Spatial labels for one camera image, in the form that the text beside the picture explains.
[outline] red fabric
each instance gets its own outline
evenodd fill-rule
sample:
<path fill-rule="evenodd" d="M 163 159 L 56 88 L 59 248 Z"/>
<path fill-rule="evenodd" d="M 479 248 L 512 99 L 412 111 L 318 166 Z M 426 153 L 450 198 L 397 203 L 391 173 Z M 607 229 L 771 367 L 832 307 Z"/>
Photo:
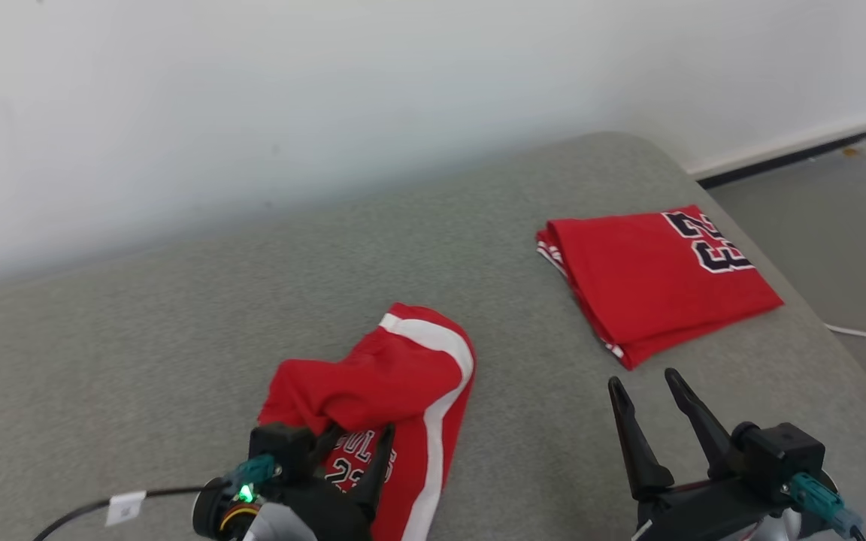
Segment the red fabric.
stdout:
<path fill-rule="evenodd" d="M 695 205 L 551 220 L 537 233 L 537 246 L 628 370 L 653 353 L 783 305 Z"/>
<path fill-rule="evenodd" d="M 316 434 L 337 422 L 351 432 L 323 463 L 326 478 L 345 491 L 367 469 L 383 428 L 395 424 L 372 534 L 376 541 L 422 541 L 450 472 L 474 365 L 459 325 L 429 308 L 395 304 L 339 363 L 283 362 L 259 422 L 305 425 Z"/>

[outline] black cable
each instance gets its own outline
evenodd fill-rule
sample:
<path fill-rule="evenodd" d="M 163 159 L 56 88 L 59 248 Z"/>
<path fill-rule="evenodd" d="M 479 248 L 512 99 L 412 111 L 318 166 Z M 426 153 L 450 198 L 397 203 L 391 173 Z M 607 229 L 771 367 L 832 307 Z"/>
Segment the black cable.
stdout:
<path fill-rule="evenodd" d="M 147 493 L 145 493 L 145 497 L 175 496 L 177 494 L 195 494 L 210 490 L 220 490 L 226 488 L 227 486 L 229 486 L 229 482 L 224 482 L 223 484 L 217 484 L 213 486 L 183 486 L 179 488 L 160 488 L 156 490 L 148 490 Z M 39 532 L 39 534 L 33 539 L 33 541 L 45 541 L 45 538 L 49 535 L 52 535 L 52 532 L 58 530 L 62 526 L 65 526 L 65 524 L 70 523 L 70 521 L 73 521 L 85 514 L 92 513 L 92 511 L 108 507 L 109 500 L 110 499 L 107 498 L 106 500 L 93 501 L 92 503 L 87 503 L 85 506 L 69 511 L 69 513 L 62 515 L 59 520 L 45 527 L 45 530 Z"/>

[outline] white stripe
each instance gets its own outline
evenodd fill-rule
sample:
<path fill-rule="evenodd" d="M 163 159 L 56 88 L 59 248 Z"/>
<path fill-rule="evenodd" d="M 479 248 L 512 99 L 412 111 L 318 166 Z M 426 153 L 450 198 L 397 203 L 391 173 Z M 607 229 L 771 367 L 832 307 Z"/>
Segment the white stripe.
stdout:
<path fill-rule="evenodd" d="M 567 271 L 563 270 L 563 267 L 560 267 L 560 264 L 557 263 L 557 261 L 553 261 L 553 257 L 550 257 L 550 254 L 547 253 L 546 250 L 540 249 L 540 247 L 538 247 L 537 253 L 542 255 L 544 257 L 544 259 L 546 259 L 547 261 L 550 261 L 550 264 L 553 264 L 553 267 L 556 267 L 556 270 L 560 271 L 560 274 L 563 274 L 564 277 L 566 277 Z"/>
<path fill-rule="evenodd" d="M 646 531 L 649 530 L 650 527 L 652 527 L 652 526 L 653 526 L 653 521 L 650 521 L 650 520 L 645 521 L 645 523 L 643 523 L 643 526 L 640 527 L 640 530 L 637 530 L 636 532 L 634 532 L 633 537 L 630 538 L 630 541 L 637 541 L 637 539 L 640 539 L 640 537 L 643 534 L 645 534 Z"/>
<path fill-rule="evenodd" d="M 460 383 L 456 388 L 448 391 L 423 412 L 423 424 L 426 425 L 426 481 L 413 502 L 413 509 L 400 538 L 402 541 L 423 541 L 429 533 L 430 524 L 433 523 L 433 513 L 436 513 L 440 492 L 443 490 L 443 417 L 453 407 L 456 398 L 474 374 L 474 353 L 462 336 L 436 323 L 424 322 L 422 319 L 400 319 L 387 314 L 379 325 L 388 332 L 409 338 L 433 352 L 448 354 L 460 369 Z"/>

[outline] gray couch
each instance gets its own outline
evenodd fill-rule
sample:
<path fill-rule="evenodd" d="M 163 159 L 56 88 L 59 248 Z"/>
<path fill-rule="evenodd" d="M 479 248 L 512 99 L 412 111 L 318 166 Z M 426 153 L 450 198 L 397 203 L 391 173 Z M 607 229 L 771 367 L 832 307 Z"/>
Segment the gray couch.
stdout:
<path fill-rule="evenodd" d="M 599 345 L 534 232 L 563 216 L 697 203 L 786 306 L 633 373 Z M 277 364 L 339 359 L 392 302 L 435 308 L 478 354 L 432 540 L 629 539 L 606 391 L 621 376 L 678 482 L 705 465 L 664 383 L 728 428 L 791 421 L 866 518 L 866 376 L 733 220 L 665 155 L 592 134 L 443 182 L 173 244 L 0 291 L 0 539 L 113 493 L 206 482 L 244 458 Z M 62 539 L 195 539 L 192 498 Z"/>

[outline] green led light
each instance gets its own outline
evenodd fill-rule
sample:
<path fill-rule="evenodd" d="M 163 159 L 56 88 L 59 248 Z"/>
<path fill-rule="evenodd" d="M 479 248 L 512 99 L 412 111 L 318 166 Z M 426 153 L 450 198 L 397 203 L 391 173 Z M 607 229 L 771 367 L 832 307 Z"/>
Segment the green led light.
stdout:
<path fill-rule="evenodd" d="M 240 489 L 240 493 L 238 493 L 238 499 L 240 501 L 245 501 L 245 503 L 252 503 L 252 500 L 255 500 L 256 497 L 253 496 L 252 489 L 247 484 L 243 485 L 243 488 Z"/>

